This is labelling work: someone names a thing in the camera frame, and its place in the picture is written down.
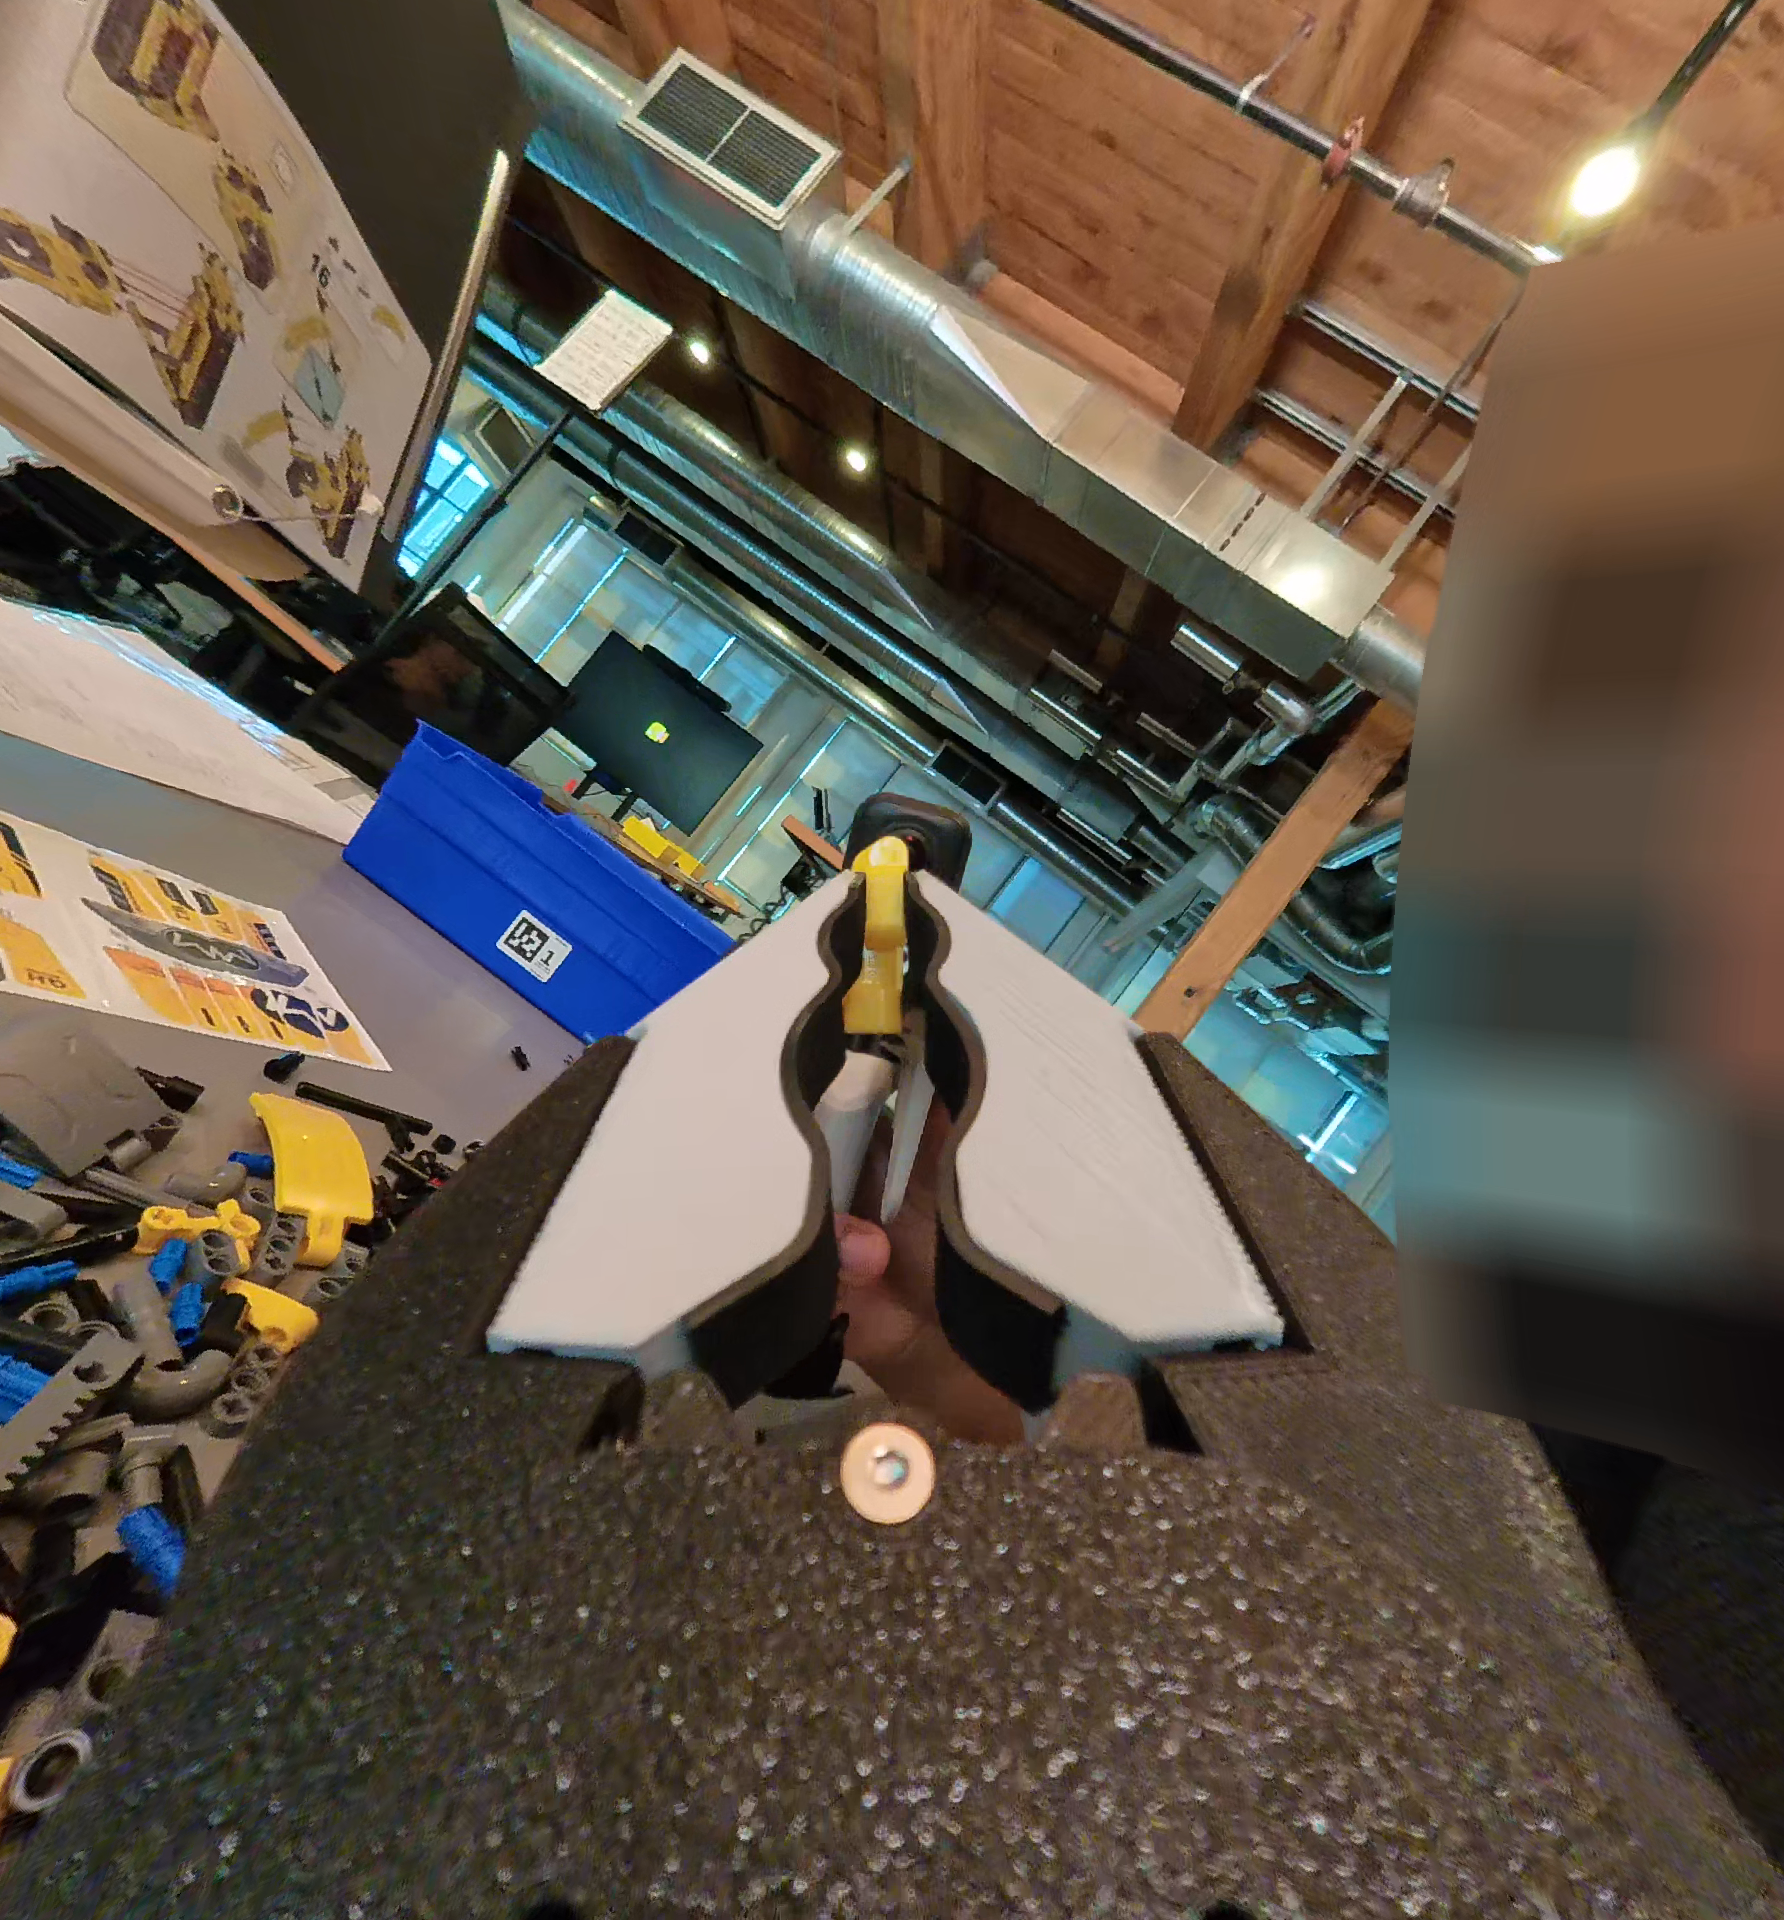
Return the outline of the white paper sign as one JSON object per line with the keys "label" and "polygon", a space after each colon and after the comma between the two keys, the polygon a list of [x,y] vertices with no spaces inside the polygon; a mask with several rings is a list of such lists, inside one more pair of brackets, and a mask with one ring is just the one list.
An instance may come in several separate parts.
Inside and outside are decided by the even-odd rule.
{"label": "white paper sign", "polygon": [[535,363],[535,374],[586,412],[606,412],[674,340],[648,304],[609,290]]}

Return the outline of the white paper sheet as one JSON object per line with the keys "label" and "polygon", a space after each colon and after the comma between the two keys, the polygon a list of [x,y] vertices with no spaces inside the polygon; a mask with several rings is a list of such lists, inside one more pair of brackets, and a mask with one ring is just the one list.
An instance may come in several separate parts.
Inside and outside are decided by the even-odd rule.
{"label": "white paper sheet", "polygon": [[0,735],[345,844],[371,789],[106,620],[0,597]]}

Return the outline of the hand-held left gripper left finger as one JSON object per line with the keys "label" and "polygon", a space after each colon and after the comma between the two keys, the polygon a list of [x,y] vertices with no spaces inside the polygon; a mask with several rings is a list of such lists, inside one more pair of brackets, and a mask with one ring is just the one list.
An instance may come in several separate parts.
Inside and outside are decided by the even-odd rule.
{"label": "hand-held left gripper left finger", "polygon": [[629,1035],[485,1349],[702,1371],[738,1408],[827,1343],[838,1299],[821,1096],[848,1064],[850,878]]}

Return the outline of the dark glossy panel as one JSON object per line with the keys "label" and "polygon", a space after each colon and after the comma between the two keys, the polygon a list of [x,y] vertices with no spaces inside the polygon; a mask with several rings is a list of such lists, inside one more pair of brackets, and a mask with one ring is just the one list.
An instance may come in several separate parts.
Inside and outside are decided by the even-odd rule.
{"label": "dark glossy panel", "polygon": [[316,755],[377,789],[418,731],[509,766],[569,712],[569,684],[510,642],[462,585],[425,597],[284,720]]}

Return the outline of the hanging instruction booklet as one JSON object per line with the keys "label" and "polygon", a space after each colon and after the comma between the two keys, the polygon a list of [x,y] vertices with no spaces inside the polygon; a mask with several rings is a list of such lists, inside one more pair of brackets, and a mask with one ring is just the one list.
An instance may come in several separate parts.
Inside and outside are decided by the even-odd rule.
{"label": "hanging instruction booklet", "polygon": [[432,358],[218,2],[0,2],[0,309],[363,585]]}

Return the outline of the person's dark garment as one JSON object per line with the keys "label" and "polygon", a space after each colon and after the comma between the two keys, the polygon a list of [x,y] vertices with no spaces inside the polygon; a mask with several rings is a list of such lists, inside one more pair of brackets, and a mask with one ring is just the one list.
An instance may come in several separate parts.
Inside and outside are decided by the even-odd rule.
{"label": "person's dark garment", "polygon": [[1560,1427],[1536,1438],[1650,1681],[1784,1871],[1784,1497]]}

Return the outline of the white vent grille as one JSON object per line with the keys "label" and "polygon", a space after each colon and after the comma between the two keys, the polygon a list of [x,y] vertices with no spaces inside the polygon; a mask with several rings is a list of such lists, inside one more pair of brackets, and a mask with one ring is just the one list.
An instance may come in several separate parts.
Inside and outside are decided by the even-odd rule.
{"label": "white vent grille", "polygon": [[687,50],[641,85],[623,133],[768,229],[843,210],[838,146]]}

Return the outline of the yellow building piece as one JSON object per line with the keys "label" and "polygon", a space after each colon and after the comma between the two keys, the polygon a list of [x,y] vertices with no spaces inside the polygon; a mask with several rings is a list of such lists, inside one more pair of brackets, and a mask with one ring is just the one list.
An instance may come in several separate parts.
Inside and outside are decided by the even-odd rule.
{"label": "yellow building piece", "polygon": [[852,858],[861,875],[864,933],[861,970],[840,1000],[850,1039],[897,1039],[905,1032],[905,900],[910,847],[885,834]]}

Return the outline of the black monitor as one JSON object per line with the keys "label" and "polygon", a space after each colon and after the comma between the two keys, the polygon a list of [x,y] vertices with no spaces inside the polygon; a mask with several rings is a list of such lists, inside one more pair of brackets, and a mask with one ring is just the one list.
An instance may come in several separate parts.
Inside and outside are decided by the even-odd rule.
{"label": "black monitor", "polygon": [[711,689],[619,631],[570,674],[550,731],[678,834],[702,827],[764,750]]}

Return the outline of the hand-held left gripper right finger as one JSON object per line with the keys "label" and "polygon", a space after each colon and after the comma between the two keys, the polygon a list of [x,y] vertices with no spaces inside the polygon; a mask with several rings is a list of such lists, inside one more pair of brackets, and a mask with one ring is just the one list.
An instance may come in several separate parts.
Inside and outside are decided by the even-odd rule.
{"label": "hand-held left gripper right finger", "polygon": [[906,1000],[949,1115],[938,1313],[982,1381],[1051,1411],[1084,1374],[1290,1343],[1129,1015],[927,875],[906,885]]}

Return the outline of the silver air duct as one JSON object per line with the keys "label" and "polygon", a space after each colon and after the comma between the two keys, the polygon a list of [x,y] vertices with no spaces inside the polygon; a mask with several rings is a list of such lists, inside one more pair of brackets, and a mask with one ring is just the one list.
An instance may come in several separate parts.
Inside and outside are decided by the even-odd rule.
{"label": "silver air duct", "polygon": [[501,2],[539,117],[527,158],[738,309],[949,446],[1181,611],[1277,669],[1345,679],[1415,712],[1425,639],[1382,608],[1390,564],[1010,328],[813,188],[769,218],[670,138],[641,136],[645,84]]}

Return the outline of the ceiling lamp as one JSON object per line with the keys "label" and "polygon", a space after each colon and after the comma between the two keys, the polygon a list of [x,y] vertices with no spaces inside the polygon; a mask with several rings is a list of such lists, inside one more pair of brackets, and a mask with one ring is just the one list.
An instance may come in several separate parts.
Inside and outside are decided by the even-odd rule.
{"label": "ceiling lamp", "polygon": [[1618,217],[1643,178],[1646,152],[1646,133],[1623,133],[1591,149],[1563,186],[1560,221],[1567,229],[1591,229]]}

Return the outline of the black document stand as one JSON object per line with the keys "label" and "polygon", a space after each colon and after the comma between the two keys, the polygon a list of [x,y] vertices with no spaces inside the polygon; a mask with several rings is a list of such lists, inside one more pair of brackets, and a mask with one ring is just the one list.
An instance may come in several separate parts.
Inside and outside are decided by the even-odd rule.
{"label": "black document stand", "polygon": [[499,2],[218,2],[326,163],[432,371],[357,595],[406,592],[397,539],[455,399],[535,125]]}

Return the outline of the yellow printed instruction sheet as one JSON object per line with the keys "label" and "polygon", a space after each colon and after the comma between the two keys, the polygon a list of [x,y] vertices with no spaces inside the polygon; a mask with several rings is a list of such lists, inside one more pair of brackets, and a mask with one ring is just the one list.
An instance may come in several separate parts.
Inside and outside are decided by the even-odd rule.
{"label": "yellow printed instruction sheet", "polygon": [[387,1070],[274,908],[0,812],[0,993]]}

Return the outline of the pile of building pieces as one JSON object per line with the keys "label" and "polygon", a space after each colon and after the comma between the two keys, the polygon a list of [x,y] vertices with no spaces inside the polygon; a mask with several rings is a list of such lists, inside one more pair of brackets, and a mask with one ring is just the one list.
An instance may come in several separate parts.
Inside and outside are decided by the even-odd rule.
{"label": "pile of building pieces", "polygon": [[231,1093],[0,1015],[0,1852],[58,1811],[304,1343],[475,1153],[326,1085]]}

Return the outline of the black ceiling pipe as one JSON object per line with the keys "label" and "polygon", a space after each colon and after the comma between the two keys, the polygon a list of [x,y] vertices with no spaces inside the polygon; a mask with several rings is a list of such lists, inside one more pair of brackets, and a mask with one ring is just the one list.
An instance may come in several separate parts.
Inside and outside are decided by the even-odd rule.
{"label": "black ceiling pipe", "polygon": [[1204,100],[1212,100],[1284,149],[1309,156],[1320,163],[1324,182],[1349,178],[1390,205],[1393,217],[1425,232],[1437,232],[1465,252],[1501,265],[1505,271],[1528,277],[1560,260],[1552,246],[1491,229],[1467,210],[1456,205],[1448,163],[1406,177],[1384,158],[1371,156],[1357,133],[1321,128],[1309,117],[1277,104],[1270,95],[1270,77],[1277,73],[1271,67],[1259,69],[1251,80],[1231,80],[1220,67],[1197,61],[1192,53],[1166,44],[1163,35],[1133,22],[1125,14],[1116,14],[1104,2],[1046,2],[1046,10],[1138,61],[1153,73],[1190,85]]}

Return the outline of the blue plastic bin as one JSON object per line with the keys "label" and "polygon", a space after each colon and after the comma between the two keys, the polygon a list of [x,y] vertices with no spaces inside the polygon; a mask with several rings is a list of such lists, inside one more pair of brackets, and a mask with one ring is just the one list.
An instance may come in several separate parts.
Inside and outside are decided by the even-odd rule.
{"label": "blue plastic bin", "polygon": [[418,724],[345,862],[570,1035],[621,1035],[733,937],[586,820]]}

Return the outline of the person's right hand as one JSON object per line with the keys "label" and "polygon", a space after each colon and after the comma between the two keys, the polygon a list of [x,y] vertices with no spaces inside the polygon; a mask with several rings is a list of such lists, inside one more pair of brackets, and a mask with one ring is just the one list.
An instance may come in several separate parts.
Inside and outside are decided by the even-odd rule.
{"label": "person's right hand", "polygon": [[889,1118],[879,1118],[861,1166],[852,1212],[834,1216],[848,1361],[893,1404],[910,1408],[952,1443],[1020,1445],[1020,1408],[952,1352],[938,1316],[938,1171],[949,1133],[952,1115],[934,1102],[905,1205],[885,1222]]}

